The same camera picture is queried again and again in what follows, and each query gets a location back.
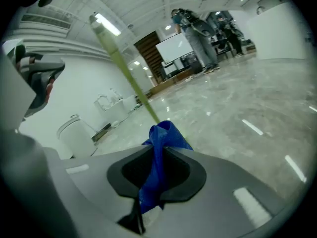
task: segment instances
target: blue strap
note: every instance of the blue strap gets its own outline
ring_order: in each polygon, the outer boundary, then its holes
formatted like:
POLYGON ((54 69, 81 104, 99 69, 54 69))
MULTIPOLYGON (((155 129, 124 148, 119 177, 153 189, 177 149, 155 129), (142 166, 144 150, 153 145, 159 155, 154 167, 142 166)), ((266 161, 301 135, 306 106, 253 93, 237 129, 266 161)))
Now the blue strap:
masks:
POLYGON ((149 139, 143 145, 153 144, 154 157, 151 172, 139 191, 141 213, 146 213, 159 205, 159 197, 166 190, 162 150, 164 146, 175 146, 193 150, 171 121, 153 125, 149 139))

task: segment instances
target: white screen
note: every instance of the white screen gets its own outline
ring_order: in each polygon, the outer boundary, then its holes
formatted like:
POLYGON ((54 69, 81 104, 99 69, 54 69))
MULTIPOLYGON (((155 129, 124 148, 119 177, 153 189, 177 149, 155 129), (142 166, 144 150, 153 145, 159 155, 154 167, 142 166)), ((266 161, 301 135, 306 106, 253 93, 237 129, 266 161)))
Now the white screen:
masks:
POLYGON ((174 61, 175 59, 193 51, 186 37, 182 33, 176 34, 173 37, 162 41, 156 45, 156 48, 165 63, 174 61))

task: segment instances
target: floor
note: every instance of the floor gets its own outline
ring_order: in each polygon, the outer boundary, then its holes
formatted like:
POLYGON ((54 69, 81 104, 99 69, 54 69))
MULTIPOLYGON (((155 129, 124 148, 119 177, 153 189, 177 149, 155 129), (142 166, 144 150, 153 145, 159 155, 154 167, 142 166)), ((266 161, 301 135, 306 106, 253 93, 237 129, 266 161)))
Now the floor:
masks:
MULTIPOLYGON (((316 160, 315 63, 248 54, 220 65, 154 96, 152 107, 195 151, 238 164, 289 199, 316 160)), ((153 124, 141 107, 101 138, 95 155, 140 145, 153 124)))

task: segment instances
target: white ceiling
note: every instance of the white ceiling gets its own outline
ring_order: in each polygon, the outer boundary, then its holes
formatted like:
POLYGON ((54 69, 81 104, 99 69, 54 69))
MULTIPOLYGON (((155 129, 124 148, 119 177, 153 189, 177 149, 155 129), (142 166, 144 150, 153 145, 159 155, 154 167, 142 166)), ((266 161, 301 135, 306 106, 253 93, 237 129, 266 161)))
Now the white ceiling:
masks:
POLYGON ((100 48, 88 22, 91 14, 99 12, 121 31, 119 36, 114 36, 119 49, 132 52, 135 42, 171 23, 170 12, 174 8, 207 13, 241 9, 241 5, 240 0, 53 0, 44 8, 34 4, 27 13, 69 22, 71 28, 66 39, 100 48), (131 30, 127 27, 129 24, 133 24, 131 30))

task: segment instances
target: gray pants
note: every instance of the gray pants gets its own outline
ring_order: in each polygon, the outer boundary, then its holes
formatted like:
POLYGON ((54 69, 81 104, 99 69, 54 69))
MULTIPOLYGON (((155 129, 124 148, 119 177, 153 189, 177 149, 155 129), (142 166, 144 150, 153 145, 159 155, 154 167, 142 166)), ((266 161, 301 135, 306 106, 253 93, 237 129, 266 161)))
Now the gray pants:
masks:
POLYGON ((218 64, 217 54, 207 37, 197 33, 193 28, 188 27, 185 36, 202 66, 210 65, 214 67, 218 64))

